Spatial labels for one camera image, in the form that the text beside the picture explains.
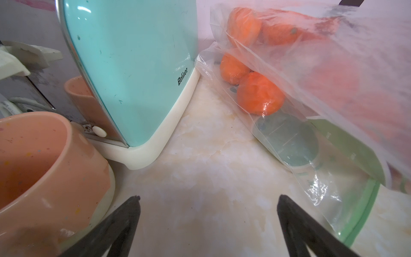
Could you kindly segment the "green-zip bag of oranges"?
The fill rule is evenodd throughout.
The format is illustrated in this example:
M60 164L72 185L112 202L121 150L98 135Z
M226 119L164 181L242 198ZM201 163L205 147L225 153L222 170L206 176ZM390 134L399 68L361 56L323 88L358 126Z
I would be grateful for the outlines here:
M358 139L319 115L303 115L295 100L274 114L257 116L241 108L238 86L219 74L223 53L213 44L199 53L196 67L227 100L253 136L290 171L316 216L346 246L365 225L388 165Z

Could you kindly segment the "mint green toaster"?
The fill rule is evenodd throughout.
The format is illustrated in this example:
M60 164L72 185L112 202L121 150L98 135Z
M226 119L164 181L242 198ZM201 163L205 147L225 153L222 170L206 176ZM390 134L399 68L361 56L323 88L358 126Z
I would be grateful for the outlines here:
M198 83L197 21L195 1L2 1L1 116L62 115L144 168Z

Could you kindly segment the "blue-zip clear bag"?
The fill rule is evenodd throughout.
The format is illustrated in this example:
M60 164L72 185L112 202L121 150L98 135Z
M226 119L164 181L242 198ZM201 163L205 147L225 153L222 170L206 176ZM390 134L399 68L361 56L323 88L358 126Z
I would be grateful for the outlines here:
M411 4L243 1L210 10L221 50L328 120L383 162L385 187L411 192Z

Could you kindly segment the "pink ceramic mug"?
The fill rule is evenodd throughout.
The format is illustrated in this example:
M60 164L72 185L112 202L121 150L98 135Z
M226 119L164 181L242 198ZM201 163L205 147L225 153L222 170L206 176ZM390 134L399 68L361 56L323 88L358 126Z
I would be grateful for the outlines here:
M1 256L56 257L107 213L115 176L65 117L1 119Z

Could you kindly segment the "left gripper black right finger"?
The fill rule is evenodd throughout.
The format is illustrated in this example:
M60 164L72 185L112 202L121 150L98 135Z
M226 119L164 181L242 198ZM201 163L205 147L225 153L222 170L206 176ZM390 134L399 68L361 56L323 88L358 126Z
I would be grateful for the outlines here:
M291 257L357 257L290 197L281 195L277 214L285 243Z

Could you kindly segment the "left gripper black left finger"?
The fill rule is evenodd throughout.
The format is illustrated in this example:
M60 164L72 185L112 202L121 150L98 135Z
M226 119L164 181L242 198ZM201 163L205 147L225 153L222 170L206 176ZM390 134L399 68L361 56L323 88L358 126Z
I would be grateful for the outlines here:
M141 214L140 197L133 196L113 211L61 257L127 257Z

